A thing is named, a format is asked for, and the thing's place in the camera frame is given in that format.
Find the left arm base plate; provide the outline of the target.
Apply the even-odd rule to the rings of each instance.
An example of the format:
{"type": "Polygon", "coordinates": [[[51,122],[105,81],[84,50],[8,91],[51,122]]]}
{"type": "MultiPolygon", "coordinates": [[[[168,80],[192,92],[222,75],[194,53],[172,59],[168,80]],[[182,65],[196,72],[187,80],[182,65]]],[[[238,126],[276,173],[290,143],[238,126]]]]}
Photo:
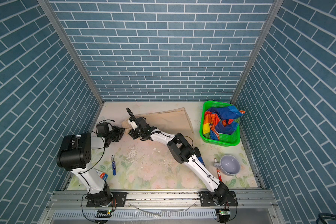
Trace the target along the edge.
{"type": "Polygon", "coordinates": [[[85,199],[88,201],[86,206],[95,208],[124,207],[126,198],[127,192],[113,192],[108,195],[105,195],[104,193],[97,193],[85,196],[85,199]]]}

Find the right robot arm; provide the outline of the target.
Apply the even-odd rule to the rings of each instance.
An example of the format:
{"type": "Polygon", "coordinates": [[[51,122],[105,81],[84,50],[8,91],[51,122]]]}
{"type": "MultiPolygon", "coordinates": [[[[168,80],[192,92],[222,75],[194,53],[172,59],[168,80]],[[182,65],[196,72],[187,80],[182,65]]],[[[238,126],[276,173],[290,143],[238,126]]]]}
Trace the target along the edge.
{"type": "Polygon", "coordinates": [[[216,178],[198,159],[193,147],[181,133],[176,135],[162,132],[156,127],[146,125],[138,127],[132,123],[129,135],[133,139],[141,138],[142,141],[151,140],[166,145],[173,158],[180,164],[187,166],[204,183],[217,205],[224,205],[228,201],[229,188],[216,178]]]}

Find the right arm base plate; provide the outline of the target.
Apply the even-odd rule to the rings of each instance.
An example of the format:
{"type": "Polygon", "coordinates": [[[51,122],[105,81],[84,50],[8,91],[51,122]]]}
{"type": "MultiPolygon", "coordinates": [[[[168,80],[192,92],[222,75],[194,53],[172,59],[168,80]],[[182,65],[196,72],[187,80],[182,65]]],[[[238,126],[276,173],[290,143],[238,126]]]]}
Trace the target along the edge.
{"type": "Polygon", "coordinates": [[[229,191],[226,196],[219,198],[209,191],[200,191],[198,193],[200,198],[200,204],[202,207],[212,207],[212,206],[238,206],[238,201],[236,193],[234,191],[229,191]]]}

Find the green plastic basket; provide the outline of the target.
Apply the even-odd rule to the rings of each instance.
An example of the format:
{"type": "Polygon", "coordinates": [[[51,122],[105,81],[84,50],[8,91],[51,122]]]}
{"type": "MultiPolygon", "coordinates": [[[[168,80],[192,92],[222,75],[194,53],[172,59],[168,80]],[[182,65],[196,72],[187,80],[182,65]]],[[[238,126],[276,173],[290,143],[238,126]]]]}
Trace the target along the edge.
{"type": "Polygon", "coordinates": [[[238,110],[236,106],[206,101],[203,104],[200,136],[209,144],[223,147],[236,146],[240,143],[240,118],[245,111],[238,110]]]}

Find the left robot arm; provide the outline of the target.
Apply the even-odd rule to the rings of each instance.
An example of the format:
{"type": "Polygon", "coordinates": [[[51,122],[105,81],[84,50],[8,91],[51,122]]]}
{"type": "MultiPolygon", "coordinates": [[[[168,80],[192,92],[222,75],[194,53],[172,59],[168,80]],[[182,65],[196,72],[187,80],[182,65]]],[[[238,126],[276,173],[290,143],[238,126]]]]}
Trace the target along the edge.
{"type": "Polygon", "coordinates": [[[95,207],[107,207],[113,201],[108,184],[108,175],[95,169],[91,162],[92,150],[105,149],[118,142],[125,129],[108,123],[98,125],[95,136],[93,131],[80,135],[64,136],[57,155],[57,165],[73,173],[87,189],[86,199],[95,207]]]}

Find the beige shorts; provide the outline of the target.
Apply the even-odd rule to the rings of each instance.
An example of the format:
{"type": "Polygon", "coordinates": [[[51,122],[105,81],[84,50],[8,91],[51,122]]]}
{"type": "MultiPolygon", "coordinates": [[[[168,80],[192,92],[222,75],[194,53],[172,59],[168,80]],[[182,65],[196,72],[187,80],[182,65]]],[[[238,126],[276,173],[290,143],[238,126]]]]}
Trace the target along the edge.
{"type": "Polygon", "coordinates": [[[135,113],[136,119],[145,118],[146,123],[169,134],[181,133],[194,138],[194,129],[184,107],[155,113],[135,113]]]}

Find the multicolour shorts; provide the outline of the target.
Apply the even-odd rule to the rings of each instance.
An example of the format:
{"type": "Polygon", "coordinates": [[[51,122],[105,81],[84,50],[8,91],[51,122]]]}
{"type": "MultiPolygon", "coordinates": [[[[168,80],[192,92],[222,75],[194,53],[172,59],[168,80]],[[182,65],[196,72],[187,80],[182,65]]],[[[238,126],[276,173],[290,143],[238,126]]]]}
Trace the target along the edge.
{"type": "Polygon", "coordinates": [[[236,132],[240,117],[245,111],[235,106],[209,108],[203,117],[202,134],[207,139],[220,141],[220,134],[232,135],[236,132]]]}

